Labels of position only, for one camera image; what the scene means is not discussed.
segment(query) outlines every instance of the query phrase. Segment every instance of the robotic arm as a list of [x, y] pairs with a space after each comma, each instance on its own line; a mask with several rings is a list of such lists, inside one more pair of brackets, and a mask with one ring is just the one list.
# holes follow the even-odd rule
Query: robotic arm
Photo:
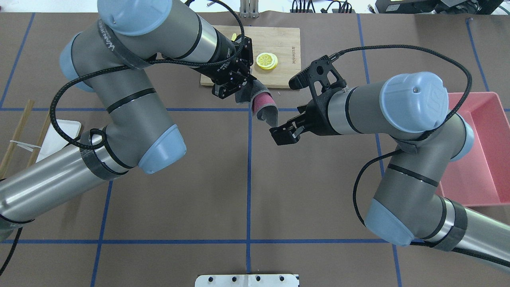
[[[329, 73], [336, 78], [334, 83], [328, 80]], [[320, 95], [316, 82], [322, 87]], [[474, 142], [473, 130], [460, 115], [443, 124], [448, 93], [438, 76], [402, 74], [348, 88], [332, 59], [323, 56], [289, 85], [309, 87], [312, 100], [298, 107], [300, 115], [270, 129], [277, 145], [295, 144], [307, 131], [386, 133], [397, 142], [364, 222], [369, 230], [400, 246], [420, 238], [439, 250], [474, 250], [510, 261], [510, 226], [435, 194], [448, 162], [462, 158]]]
[[[0, 241], [135, 166], [152, 174], [184, 156], [179, 129], [143, 70], [156, 53], [210, 77], [221, 99], [255, 79], [251, 39], [243, 34], [230, 41], [179, 0], [99, 0], [98, 10], [100, 19], [72, 38], [60, 64], [69, 80], [97, 74], [77, 87], [99, 96], [112, 123], [0, 182]], [[122, 65], [129, 68], [96, 72]]]

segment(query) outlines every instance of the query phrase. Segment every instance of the wooden stick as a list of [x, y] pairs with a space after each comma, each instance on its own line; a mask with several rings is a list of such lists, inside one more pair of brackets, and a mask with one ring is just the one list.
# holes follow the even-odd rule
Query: wooden stick
[[[39, 138], [37, 139], [36, 146], [42, 147], [42, 143], [44, 142], [44, 138], [46, 137], [46, 133], [48, 133], [49, 128], [49, 113], [46, 116], [46, 120], [44, 121], [44, 124], [42, 125], [41, 133], [39, 134]], [[27, 164], [27, 167], [35, 164], [35, 161], [37, 160], [37, 157], [39, 156], [39, 152], [41, 151], [40, 148], [34, 148], [34, 151], [30, 155], [29, 163]]]
[[[23, 129], [25, 128], [25, 125], [27, 124], [30, 112], [32, 111], [32, 108], [34, 107], [34, 104], [35, 104], [34, 101], [28, 100], [27, 105], [25, 106], [25, 110], [23, 110], [23, 114], [21, 115], [21, 118], [19, 119], [18, 126], [16, 127], [16, 130], [14, 131], [12, 140], [19, 141], [19, 138], [21, 137], [21, 133], [23, 132]], [[10, 142], [9, 147], [7, 147], [7, 151], [5, 152], [4, 158], [2, 159], [2, 163], [0, 164], [0, 179], [3, 178], [5, 173], [7, 172], [7, 167], [11, 163], [12, 155], [14, 154], [15, 148], [16, 148], [16, 143]]]

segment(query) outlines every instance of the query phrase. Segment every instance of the brown table surface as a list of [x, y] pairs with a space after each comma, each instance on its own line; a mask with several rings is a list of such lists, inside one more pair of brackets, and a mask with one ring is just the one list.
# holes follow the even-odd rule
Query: brown table surface
[[[202, 16], [235, 25], [227, 13]], [[67, 81], [59, 54], [96, 14], [0, 14], [0, 153], [27, 99], [36, 101], [22, 141], [35, 142], [55, 92]], [[262, 13], [245, 25], [301, 29], [303, 66], [349, 47], [413, 44], [465, 65], [473, 91], [497, 92], [510, 114], [510, 16]], [[350, 86], [429, 70], [463, 91], [459, 70], [416, 51], [350, 53], [336, 67]], [[220, 100], [200, 75], [175, 65], [147, 69], [170, 108], [187, 155], [154, 175], [138, 169], [40, 216], [26, 226], [2, 286], [194, 286], [199, 274], [300, 275], [301, 286], [509, 286], [510, 275], [456, 254], [396, 248], [363, 227], [352, 185], [365, 162], [395, 147], [385, 135], [304, 134], [277, 147], [246, 106]], [[280, 123], [307, 103], [307, 90], [272, 91]], [[109, 122], [94, 94], [72, 88], [58, 117], [85, 129]], [[9, 174], [29, 154], [17, 149]], [[365, 214], [381, 170], [369, 168], [358, 201]], [[510, 224], [508, 206], [476, 208]], [[11, 241], [0, 244], [0, 260]]]

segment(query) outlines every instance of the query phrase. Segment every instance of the white label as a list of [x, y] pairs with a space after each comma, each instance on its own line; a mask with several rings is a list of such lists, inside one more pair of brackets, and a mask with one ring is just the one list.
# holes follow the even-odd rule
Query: white label
[[398, 10], [398, 7], [400, 7], [400, 4], [389, 5], [389, 6], [386, 8], [386, 12], [390, 12], [390, 11], [397, 11], [397, 10]]

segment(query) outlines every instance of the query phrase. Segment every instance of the metal bracket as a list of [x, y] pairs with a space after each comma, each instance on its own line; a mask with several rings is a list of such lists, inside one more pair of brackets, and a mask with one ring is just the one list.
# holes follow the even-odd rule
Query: metal bracket
[[299, 287], [297, 274], [200, 275], [195, 287]]
[[259, 0], [241, 0], [239, 14], [243, 18], [259, 17]]

